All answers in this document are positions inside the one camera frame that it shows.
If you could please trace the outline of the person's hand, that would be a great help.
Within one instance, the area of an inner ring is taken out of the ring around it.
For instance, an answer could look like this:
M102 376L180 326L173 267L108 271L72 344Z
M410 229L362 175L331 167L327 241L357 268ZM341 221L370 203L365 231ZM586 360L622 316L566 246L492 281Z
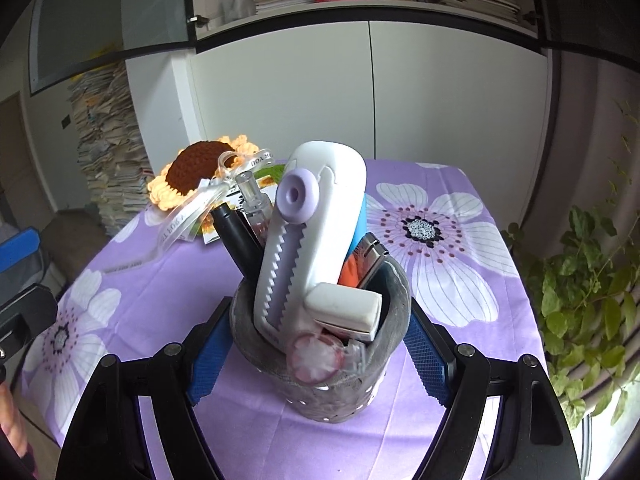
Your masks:
M1 429L11 445L12 451L26 467L31 479L37 478L37 465L24 427L24 420L18 409L9 386L2 382L0 386L0 422Z

